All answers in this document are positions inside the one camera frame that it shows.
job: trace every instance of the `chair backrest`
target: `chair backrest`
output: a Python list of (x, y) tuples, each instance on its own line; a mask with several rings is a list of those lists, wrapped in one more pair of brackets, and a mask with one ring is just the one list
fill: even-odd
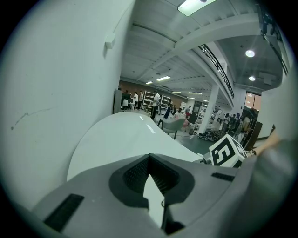
[(177, 131), (180, 130), (180, 128), (183, 126), (184, 121), (185, 119), (181, 118), (171, 122), (165, 122), (163, 124), (163, 127), (169, 130)]

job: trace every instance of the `floor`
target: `floor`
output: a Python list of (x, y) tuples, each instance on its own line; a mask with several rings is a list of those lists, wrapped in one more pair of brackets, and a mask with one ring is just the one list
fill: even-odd
[[(148, 114), (142, 110), (134, 110), (134, 113), (151, 116), (151, 114)], [(154, 119), (155, 123), (158, 124), (162, 117), (163, 115), (156, 115)], [(213, 145), (214, 142), (202, 140), (198, 138), (197, 135), (189, 135), (189, 131), (189, 128), (186, 128), (186, 132), (184, 131), (184, 128), (178, 131), (176, 135), (176, 141), (196, 154), (199, 153), (204, 155), (205, 153), (209, 152), (209, 147)]]

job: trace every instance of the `person in white shirt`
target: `person in white shirt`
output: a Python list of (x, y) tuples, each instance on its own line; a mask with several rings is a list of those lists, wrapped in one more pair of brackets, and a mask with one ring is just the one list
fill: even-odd
[(157, 93), (157, 90), (154, 90), (153, 94), (154, 94), (154, 99), (153, 99), (153, 102), (151, 102), (151, 105), (152, 105), (151, 118), (152, 118), (152, 120), (154, 120), (154, 118), (155, 118), (156, 110), (158, 109), (158, 104), (159, 104), (159, 100), (160, 100), (160, 95)]
[(144, 94), (142, 93), (142, 91), (140, 91), (140, 98), (139, 98), (139, 102), (138, 102), (138, 110), (141, 108), (141, 104), (143, 102), (144, 99)]
[(138, 105), (138, 101), (139, 101), (139, 95), (137, 92), (135, 92), (134, 98), (135, 98), (135, 108), (136, 108), (136, 105)]

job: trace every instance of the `gray chair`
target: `gray chair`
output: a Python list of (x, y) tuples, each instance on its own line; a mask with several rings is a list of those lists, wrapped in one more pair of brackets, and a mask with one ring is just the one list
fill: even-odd
[(184, 121), (185, 119), (178, 119), (173, 121), (160, 120), (158, 126), (160, 123), (162, 123), (162, 130), (166, 132), (168, 135), (171, 133), (175, 133), (174, 139), (176, 139), (177, 131), (181, 129)]

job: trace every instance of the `ceiling light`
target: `ceiling light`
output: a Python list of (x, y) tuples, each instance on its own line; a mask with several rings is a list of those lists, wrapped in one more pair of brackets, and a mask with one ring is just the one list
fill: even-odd
[(185, 16), (190, 16), (202, 7), (214, 2), (216, 0), (186, 0), (178, 7), (178, 11), (182, 12)]
[(157, 79), (157, 81), (162, 81), (162, 80), (165, 80), (165, 79), (170, 79), (171, 77), (169, 76), (166, 76), (166, 77), (163, 77), (163, 78), (160, 78), (160, 79)]
[(252, 50), (246, 51), (245, 54), (247, 57), (250, 57), (250, 58), (255, 56), (255, 53)]

